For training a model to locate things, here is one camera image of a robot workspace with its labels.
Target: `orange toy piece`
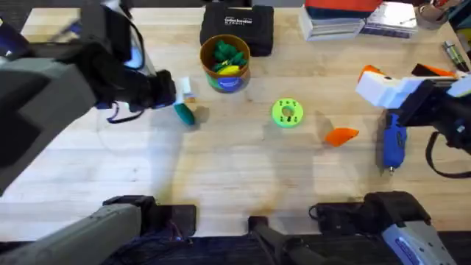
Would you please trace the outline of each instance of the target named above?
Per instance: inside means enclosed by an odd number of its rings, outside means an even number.
[[[336,128],[325,136],[325,141],[334,147],[339,147],[357,136],[359,132],[350,128]]]

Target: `wooden table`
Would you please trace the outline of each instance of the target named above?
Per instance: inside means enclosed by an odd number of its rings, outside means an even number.
[[[91,110],[0,199],[0,241],[37,239],[122,194],[197,205],[197,236],[242,235],[247,217],[255,214],[269,216],[283,233],[313,233],[309,206],[392,190],[412,193],[439,230],[471,229],[471,180],[440,177],[425,162],[431,128],[408,129],[403,166],[393,177],[379,175],[375,135],[381,110],[355,92],[366,64],[397,78],[410,75],[416,63],[452,69],[440,46],[444,40],[458,43],[449,24],[411,40],[365,35],[308,43],[297,9],[278,9],[272,56],[252,58],[249,86],[228,95],[209,87],[199,64],[203,12],[133,10],[152,62],[175,78],[191,78],[199,98],[190,108],[199,126],[187,128],[171,107],[119,125],[106,123],[109,112]],[[34,9],[23,33],[45,41],[76,16],[75,9]],[[270,107],[281,97],[302,103],[299,127],[280,129],[271,120]],[[360,134],[328,148],[322,138],[332,126]],[[471,169],[469,155],[446,147],[443,138],[434,157],[444,171]]]

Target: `black box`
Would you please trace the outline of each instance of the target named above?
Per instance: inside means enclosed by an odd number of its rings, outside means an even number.
[[[252,56],[268,56],[273,49],[273,14],[273,7],[267,6],[242,10],[224,3],[207,4],[199,41],[202,45],[215,35],[235,35],[247,43]]]

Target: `cable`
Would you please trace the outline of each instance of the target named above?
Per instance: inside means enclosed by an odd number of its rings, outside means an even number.
[[[315,205],[312,205],[310,208],[309,208],[309,217],[314,220],[314,221],[319,221],[319,218],[317,216],[314,216],[311,212],[313,209],[316,209],[316,206]]]

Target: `stack of books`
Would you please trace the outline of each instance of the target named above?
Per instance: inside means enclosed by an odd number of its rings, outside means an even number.
[[[366,19],[365,27],[361,33],[410,38],[417,31],[417,21],[412,4],[384,2]]]
[[[300,8],[299,23],[309,41],[354,38],[365,25],[362,18],[312,19],[305,6]]]

